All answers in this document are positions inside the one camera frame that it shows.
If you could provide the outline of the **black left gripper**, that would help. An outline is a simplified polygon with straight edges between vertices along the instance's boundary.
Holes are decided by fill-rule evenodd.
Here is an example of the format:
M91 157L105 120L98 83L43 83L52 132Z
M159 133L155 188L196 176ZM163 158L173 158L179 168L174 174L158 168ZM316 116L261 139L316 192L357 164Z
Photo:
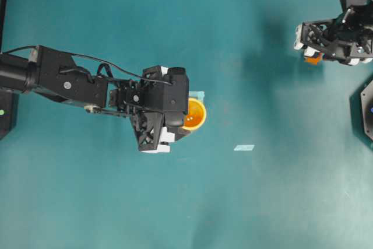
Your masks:
M159 92L157 86L165 81L169 68L154 66L143 71L140 81L121 80L110 90L109 106L118 117L129 118L137 147L143 153L168 153L170 143L188 136L191 131L183 127L168 132L166 114L156 105L147 104L148 99Z

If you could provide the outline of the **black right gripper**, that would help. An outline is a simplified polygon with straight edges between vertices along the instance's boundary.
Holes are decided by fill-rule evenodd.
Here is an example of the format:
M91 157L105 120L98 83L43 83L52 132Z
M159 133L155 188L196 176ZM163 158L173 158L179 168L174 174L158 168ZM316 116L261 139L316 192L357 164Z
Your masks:
M372 6L350 6L335 19L299 24L294 49L343 65L372 62Z

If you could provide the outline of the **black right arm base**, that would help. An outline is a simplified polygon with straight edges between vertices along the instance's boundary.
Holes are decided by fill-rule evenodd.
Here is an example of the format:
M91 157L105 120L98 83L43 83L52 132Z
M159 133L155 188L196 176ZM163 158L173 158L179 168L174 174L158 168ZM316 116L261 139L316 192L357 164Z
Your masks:
M372 75L349 98L354 135L372 150Z

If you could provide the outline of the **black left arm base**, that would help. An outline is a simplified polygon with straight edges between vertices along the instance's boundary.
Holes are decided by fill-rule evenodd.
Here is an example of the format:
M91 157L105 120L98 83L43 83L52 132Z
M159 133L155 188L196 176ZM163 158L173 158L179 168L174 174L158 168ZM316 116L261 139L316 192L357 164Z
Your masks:
M19 95L1 88L1 139L14 129L17 123Z

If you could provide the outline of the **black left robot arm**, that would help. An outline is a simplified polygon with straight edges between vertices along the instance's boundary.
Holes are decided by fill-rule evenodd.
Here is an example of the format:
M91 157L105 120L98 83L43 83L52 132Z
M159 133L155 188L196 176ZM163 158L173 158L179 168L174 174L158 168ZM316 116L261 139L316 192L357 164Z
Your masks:
M170 144L189 135L189 79L184 68L153 66L129 79L115 78L114 64L100 60L97 72L75 63L73 53L42 45L23 58L1 54L1 136L16 125L18 97L36 93L91 114L129 118L138 150L168 153Z

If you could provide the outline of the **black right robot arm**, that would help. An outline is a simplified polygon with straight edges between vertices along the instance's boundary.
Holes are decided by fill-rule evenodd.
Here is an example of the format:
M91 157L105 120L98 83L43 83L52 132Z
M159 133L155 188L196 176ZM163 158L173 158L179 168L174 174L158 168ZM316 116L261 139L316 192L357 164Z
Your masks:
M355 66L372 61L372 0L340 0L334 19L303 22L295 30L295 50L309 64L337 61Z

